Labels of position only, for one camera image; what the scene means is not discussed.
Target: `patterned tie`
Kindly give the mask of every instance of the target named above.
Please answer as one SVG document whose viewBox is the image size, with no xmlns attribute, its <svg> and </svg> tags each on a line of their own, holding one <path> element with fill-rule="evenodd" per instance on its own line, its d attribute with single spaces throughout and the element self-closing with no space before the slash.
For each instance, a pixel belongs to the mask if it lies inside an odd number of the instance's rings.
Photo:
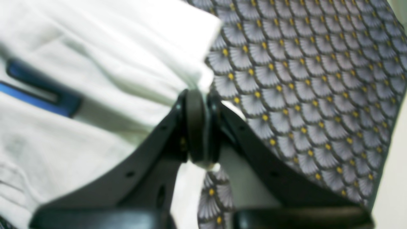
<svg viewBox="0 0 407 229">
<path fill-rule="evenodd" d="M 387 1 L 184 1 L 225 23 L 212 90 L 270 153 L 371 209 L 406 89 L 407 37 Z M 233 210 L 227 174 L 207 173 L 199 227 L 225 228 Z"/>
</svg>

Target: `fan pattern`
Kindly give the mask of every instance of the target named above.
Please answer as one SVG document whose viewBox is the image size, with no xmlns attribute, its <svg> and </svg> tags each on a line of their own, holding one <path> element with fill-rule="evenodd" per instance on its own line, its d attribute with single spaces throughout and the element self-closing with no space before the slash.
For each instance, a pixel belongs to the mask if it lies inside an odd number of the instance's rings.
<svg viewBox="0 0 407 229">
<path fill-rule="evenodd" d="M 371 209 L 406 90 L 407 37 L 387 1 L 184 1 L 224 22 L 212 89 L 286 164 Z M 200 227 L 222 228 L 233 208 L 210 194 Z"/>
</svg>

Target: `gray tie with yellow dots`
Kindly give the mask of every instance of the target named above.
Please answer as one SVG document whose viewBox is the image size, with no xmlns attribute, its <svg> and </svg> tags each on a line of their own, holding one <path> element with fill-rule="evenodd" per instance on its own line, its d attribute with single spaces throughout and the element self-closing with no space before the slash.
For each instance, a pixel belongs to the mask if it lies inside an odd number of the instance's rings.
<svg viewBox="0 0 407 229">
<path fill-rule="evenodd" d="M 388 2 L 187 2 L 224 21 L 206 59 L 212 90 L 270 153 L 372 209 L 406 89 L 406 36 Z M 225 228 L 232 211 L 227 174 L 208 173 L 199 227 Z"/>
</svg>

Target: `tie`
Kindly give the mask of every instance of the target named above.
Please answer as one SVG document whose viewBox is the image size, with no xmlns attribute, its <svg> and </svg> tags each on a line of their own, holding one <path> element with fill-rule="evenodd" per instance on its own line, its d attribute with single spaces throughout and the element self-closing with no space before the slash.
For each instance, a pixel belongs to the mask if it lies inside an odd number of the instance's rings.
<svg viewBox="0 0 407 229">
<path fill-rule="evenodd" d="M 188 0 L 223 20 L 206 63 L 212 90 L 271 152 L 309 180 L 372 209 L 405 94 L 404 29 L 386 0 Z M 233 212 L 209 172 L 201 229 Z"/>
</svg>

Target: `blue label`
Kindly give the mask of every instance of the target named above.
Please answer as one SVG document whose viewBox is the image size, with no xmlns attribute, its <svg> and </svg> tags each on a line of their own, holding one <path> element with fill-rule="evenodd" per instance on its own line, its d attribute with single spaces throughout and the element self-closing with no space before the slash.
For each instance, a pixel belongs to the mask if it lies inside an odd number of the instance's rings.
<svg viewBox="0 0 407 229">
<path fill-rule="evenodd" d="M 14 79 L 57 95 L 57 101 L 51 102 L 0 81 L 1 92 L 26 103 L 66 117 L 72 117 L 81 104 L 79 95 L 61 85 L 46 80 L 42 73 L 22 61 L 10 60 L 7 64 L 7 73 Z"/>
</svg>

